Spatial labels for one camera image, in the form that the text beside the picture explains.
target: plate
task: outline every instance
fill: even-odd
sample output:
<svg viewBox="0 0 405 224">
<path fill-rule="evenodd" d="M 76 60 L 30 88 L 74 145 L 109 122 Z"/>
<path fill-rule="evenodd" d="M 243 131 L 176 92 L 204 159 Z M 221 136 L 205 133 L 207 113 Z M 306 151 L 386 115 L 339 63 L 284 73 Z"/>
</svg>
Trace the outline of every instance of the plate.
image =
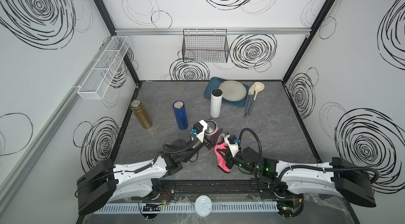
<svg viewBox="0 0 405 224">
<path fill-rule="evenodd" d="M 218 89 L 222 90 L 222 98 L 228 101 L 239 101 L 246 96 L 245 86 L 238 81 L 225 81 Z"/>
</svg>

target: wire basket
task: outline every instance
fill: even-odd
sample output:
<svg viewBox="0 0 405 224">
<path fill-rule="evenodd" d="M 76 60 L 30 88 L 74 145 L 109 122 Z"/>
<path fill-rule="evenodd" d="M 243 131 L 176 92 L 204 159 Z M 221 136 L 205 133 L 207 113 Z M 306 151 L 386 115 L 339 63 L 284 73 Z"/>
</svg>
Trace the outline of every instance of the wire basket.
<svg viewBox="0 0 405 224">
<path fill-rule="evenodd" d="M 226 63 L 229 56 L 226 29 L 184 29 L 183 62 Z"/>
<path fill-rule="evenodd" d="M 101 56 L 77 91 L 83 99 L 104 98 L 130 44 L 128 36 L 114 36 L 106 40 Z"/>
</svg>

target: black wire basket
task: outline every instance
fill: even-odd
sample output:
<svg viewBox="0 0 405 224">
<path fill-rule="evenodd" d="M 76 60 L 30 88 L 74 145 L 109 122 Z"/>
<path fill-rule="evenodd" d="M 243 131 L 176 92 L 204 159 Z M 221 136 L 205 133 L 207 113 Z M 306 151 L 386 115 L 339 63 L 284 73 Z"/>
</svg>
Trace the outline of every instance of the black wire basket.
<svg viewBox="0 0 405 224">
<path fill-rule="evenodd" d="M 184 29 L 182 54 L 183 62 L 226 63 L 229 56 L 226 29 Z"/>
</svg>

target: gold water bottle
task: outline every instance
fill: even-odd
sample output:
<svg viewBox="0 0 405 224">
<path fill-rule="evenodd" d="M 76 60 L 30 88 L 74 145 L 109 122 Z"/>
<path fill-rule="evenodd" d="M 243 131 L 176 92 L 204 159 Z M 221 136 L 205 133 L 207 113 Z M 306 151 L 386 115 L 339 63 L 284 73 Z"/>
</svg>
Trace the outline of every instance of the gold water bottle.
<svg viewBox="0 0 405 224">
<path fill-rule="evenodd" d="M 152 126 L 152 120 L 146 111 L 145 106 L 143 105 L 142 101 L 139 99 L 135 99 L 130 103 L 130 107 L 134 112 L 135 116 L 138 118 L 140 124 L 143 128 L 149 128 Z"/>
</svg>

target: gray tabletop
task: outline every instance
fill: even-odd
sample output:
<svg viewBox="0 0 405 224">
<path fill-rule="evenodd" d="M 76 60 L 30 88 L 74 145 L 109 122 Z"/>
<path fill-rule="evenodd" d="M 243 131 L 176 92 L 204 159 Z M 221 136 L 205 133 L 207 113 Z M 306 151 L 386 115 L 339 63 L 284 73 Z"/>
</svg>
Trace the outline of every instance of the gray tabletop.
<svg viewBox="0 0 405 224">
<path fill-rule="evenodd" d="M 254 82 L 242 82 L 251 86 Z M 224 132 L 239 136 L 249 127 L 258 135 L 263 156 L 295 163 L 316 163 L 304 133 L 298 123 L 286 92 L 279 81 L 263 81 L 265 89 L 257 95 L 251 116 L 245 118 L 245 107 L 222 103 L 221 115 L 214 119 Z M 135 115 L 131 115 L 115 163 L 129 164 L 153 159 L 165 143 L 181 138 L 189 140 L 194 123 L 210 119 L 210 99 L 204 96 L 207 81 L 146 81 L 138 99 L 152 118 L 153 126 L 144 129 Z M 189 127 L 180 130 L 173 114 L 173 103 L 185 103 Z M 243 134 L 242 149 L 258 151 L 255 138 Z M 250 179 L 233 167 L 229 174 L 217 167 L 216 155 L 203 147 L 196 162 L 183 164 L 183 169 L 166 179 Z"/>
</svg>

